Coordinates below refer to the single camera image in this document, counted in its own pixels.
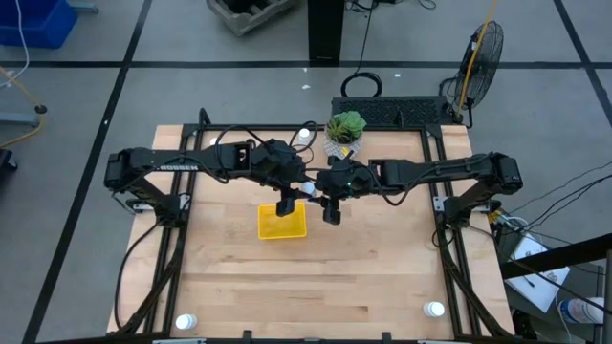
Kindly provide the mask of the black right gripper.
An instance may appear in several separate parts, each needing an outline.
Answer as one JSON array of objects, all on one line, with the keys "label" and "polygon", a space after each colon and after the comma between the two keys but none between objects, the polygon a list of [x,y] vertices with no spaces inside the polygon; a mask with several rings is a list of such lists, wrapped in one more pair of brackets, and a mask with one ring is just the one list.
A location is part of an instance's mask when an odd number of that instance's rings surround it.
[{"label": "black right gripper", "polygon": [[[316,189],[329,197],[367,196],[373,193],[372,173],[358,161],[335,161],[330,168],[317,173]],[[309,202],[323,208],[322,220],[325,223],[333,226],[340,224],[338,199],[314,197]]]}]

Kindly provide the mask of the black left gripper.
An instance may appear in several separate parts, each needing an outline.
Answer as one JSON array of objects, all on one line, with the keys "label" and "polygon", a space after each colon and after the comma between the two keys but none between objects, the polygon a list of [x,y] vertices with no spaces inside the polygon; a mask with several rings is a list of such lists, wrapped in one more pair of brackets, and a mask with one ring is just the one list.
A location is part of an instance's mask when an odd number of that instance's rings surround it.
[{"label": "black left gripper", "polygon": [[292,183],[305,183],[305,163],[296,150],[284,140],[270,139],[250,146],[249,180],[280,190],[280,201],[275,206],[277,216],[287,216],[295,211],[295,193]]}]

